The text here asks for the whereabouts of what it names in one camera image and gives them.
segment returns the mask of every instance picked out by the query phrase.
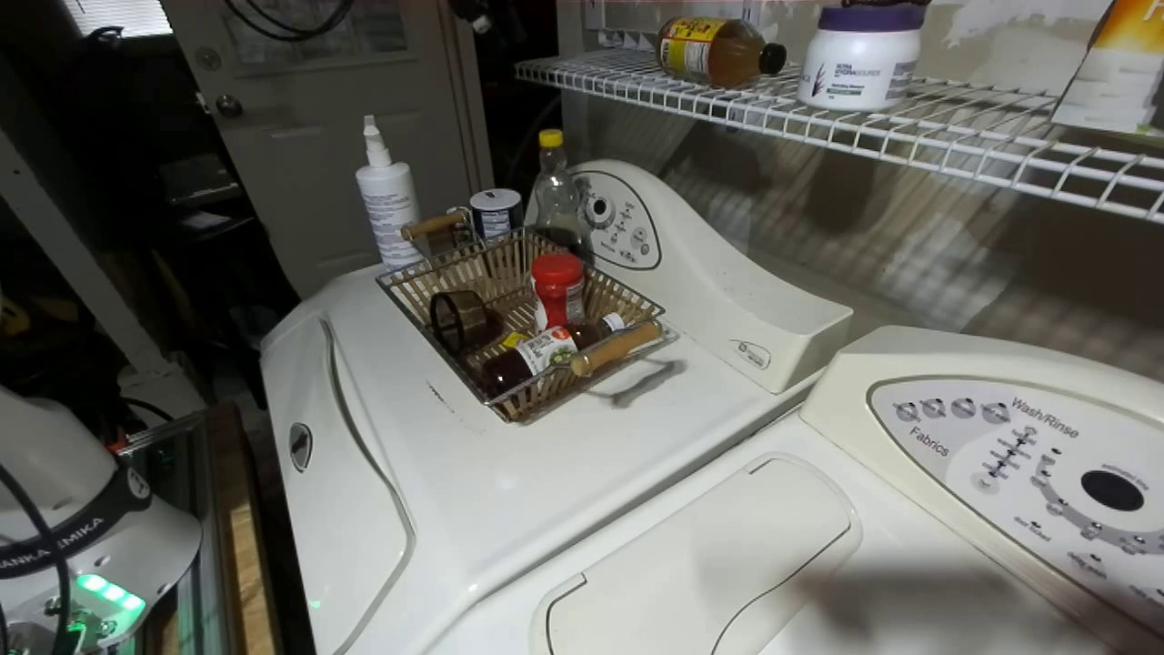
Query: white washing machine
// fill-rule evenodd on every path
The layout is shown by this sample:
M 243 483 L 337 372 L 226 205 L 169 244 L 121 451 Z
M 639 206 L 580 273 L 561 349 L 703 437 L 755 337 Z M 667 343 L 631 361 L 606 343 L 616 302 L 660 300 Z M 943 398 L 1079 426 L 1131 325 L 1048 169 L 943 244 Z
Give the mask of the white washing machine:
M 549 414 L 484 409 L 375 268 L 267 337 L 318 651 L 431 651 L 489 596 L 766 426 L 849 343 L 849 306 L 742 258 L 660 178 L 583 176 L 599 268 L 652 294 L 674 337 Z
M 882 329 L 440 655 L 1164 651 L 1164 386 Z

